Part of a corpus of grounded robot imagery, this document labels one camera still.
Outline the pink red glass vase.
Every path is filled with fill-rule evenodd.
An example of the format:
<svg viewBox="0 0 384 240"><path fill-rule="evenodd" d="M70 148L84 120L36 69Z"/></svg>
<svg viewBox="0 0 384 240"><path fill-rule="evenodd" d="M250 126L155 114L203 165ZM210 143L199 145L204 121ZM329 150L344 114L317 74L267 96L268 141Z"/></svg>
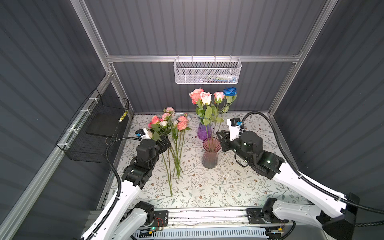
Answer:
<svg viewBox="0 0 384 240"><path fill-rule="evenodd" d="M217 138L209 138L203 142L204 154L202 164L207 169L213 169L218 164L218 152L221 150L221 143Z"/></svg>

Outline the blue rose stem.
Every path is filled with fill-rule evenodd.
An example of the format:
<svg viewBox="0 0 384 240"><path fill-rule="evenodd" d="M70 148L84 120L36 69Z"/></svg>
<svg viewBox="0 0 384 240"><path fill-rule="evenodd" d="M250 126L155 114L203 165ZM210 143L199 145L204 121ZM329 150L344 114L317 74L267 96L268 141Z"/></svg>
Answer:
<svg viewBox="0 0 384 240"><path fill-rule="evenodd" d="M220 109L222 110L222 113L223 113L222 117L224 122L224 114L229 111L231 105L236 100L238 91L237 91L237 88L235 87L228 87L223 89L222 92L224 92L225 94L225 100L220 104Z"/></svg>

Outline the light pink rose stem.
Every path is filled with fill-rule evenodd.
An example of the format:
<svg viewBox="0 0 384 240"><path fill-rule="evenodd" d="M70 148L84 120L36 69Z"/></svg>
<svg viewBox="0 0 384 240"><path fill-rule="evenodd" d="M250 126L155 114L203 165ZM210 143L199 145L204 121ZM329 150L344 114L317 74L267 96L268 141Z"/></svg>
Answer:
<svg viewBox="0 0 384 240"><path fill-rule="evenodd" d="M213 151L214 140L212 133L212 122L216 121L216 116L212 105L212 94L209 92L205 92L202 89L198 89L196 104L198 106L197 114L201 118L201 122L206 129L207 148L209 151Z"/></svg>

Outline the coral pink rose stem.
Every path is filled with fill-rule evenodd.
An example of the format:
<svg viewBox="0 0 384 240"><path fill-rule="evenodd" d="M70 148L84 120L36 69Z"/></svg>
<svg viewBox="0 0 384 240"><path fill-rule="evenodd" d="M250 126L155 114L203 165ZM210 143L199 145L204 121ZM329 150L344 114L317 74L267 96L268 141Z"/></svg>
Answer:
<svg viewBox="0 0 384 240"><path fill-rule="evenodd" d="M201 98L201 93L204 90L202 88L198 88L189 93L190 98L192 99L192 103L196 105L196 114L202 120L204 118L204 107Z"/></svg>

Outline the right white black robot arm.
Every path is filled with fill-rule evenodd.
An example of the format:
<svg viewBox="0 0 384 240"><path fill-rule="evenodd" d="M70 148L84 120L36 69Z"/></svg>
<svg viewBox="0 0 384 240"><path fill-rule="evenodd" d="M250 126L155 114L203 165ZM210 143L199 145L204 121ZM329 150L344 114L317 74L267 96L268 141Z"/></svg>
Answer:
<svg viewBox="0 0 384 240"><path fill-rule="evenodd" d="M265 222L295 221L318 227L336 240L352 239L357 208L344 203L348 196L296 173L283 158L265 151L263 139L254 132L244 132L233 139L228 131L220 131L217 137L224 152L233 151L257 174L283 184L311 202L299 205L268 198L259 214Z"/></svg>

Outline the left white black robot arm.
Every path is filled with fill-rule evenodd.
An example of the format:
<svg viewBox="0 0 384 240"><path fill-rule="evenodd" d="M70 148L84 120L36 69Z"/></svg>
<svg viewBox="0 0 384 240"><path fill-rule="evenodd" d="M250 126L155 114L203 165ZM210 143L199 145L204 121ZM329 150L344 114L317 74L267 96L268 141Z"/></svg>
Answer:
<svg viewBox="0 0 384 240"><path fill-rule="evenodd" d="M123 140L135 140L140 144L137 146L134 163L125 168L120 176L109 160L109 150ZM129 240L140 227L151 226L155 210L154 206L148 203L138 203L125 219L123 216L152 176L159 155L170 147L171 142L166 135L154 140L124 137L107 146L105 157L116 177L118 189L95 222L80 237L81 240Z"/></svg>

